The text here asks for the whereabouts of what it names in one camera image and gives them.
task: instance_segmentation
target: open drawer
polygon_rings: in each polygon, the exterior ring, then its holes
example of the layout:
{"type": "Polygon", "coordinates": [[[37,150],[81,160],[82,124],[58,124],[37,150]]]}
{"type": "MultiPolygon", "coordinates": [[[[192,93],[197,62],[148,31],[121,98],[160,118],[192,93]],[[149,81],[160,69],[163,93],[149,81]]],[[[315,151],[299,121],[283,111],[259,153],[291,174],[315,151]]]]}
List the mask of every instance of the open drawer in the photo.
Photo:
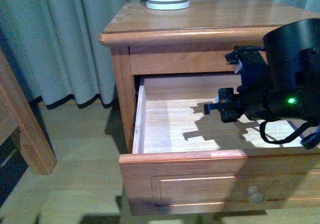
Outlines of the open drawer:
{"type": "MultiPolygon", "coordinates": [[[[204,116],[219,88],[240,83],[236,75],[142,78],[133,152],[119,160],[133,214],[320,205],[318,148],[304,150],[299,138],[264,143],[259,122],[245,116],[227,124],[218,111],[204,116]]],[[[281,121],[266,131],[284,138],[293,127],[281,121]]]]}

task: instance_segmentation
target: gray curtain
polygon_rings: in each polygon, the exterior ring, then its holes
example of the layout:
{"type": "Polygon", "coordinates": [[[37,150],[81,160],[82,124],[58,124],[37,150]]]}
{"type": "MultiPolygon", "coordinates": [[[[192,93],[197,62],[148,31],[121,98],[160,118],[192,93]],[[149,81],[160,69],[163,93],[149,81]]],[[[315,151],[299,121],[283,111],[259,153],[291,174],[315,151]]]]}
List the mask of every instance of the gray curtain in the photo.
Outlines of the gray curtain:
{"type": "MultiPolygon", "coordinates": [[[[111,102],[111,55],[98,38],[126,1],[140,0],[0,0],[1,47],[27,99],[111,102]]],[[[320,0],[273,1],[320,13],[320,0]]]]}

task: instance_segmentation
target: wooden knob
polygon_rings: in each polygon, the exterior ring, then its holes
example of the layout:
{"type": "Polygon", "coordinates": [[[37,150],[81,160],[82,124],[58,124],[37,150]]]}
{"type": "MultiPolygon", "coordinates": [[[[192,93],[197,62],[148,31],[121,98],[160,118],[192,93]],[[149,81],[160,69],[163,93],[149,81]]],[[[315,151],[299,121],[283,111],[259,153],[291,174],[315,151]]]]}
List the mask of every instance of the wooden knob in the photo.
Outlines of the wooden knob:
{"type": "Polygon", "coordinates": [[[259,187],[251,186],[248,188],[249,202],[252,204],[260,204],[266,202],[266,195],[260,192],[259,187]]]}

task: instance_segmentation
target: floor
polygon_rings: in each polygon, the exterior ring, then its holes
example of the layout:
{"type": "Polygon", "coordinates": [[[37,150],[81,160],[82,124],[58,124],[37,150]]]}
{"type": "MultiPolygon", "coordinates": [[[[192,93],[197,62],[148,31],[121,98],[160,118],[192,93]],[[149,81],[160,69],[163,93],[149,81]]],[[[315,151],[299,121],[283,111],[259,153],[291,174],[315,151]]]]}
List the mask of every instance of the floor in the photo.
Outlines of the floor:
{"type": "Polygon", "coordinates": [[[125,152],[118,105],[40,109],[58,164],[51,175],[27,169],[0,209],[1,224],[320,223],[320,208],[132,216],[118,165],[125,152]]]}

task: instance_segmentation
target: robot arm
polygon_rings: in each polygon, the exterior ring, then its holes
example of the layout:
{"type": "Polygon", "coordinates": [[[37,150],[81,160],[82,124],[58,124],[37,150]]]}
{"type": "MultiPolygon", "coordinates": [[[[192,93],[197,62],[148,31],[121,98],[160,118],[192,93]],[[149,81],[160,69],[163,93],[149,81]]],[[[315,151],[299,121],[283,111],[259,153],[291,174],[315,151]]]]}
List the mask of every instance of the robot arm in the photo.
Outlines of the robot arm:
{"type": "MultiPolygon", "coordinates": [[[[241,86],[219,89],[219,102],[207,104],[220,111],[222,122],[234,122],[243,114],[260,120],[261,137],[272,144],[289,143],[307,128],[320,126],[320,19],[308,19],[280,27],[263,38],[264,48],[235,47],[226,54],[228,64],[239,65],[241,86]],[[265,50],[268,64],[259,54],[265,50]],[[269,141],[268,122],[302,119],[307,121],[284,140],[269,141]]],[[[302,140],[306,149],[320,142],[320,127],[302,140]]]]}

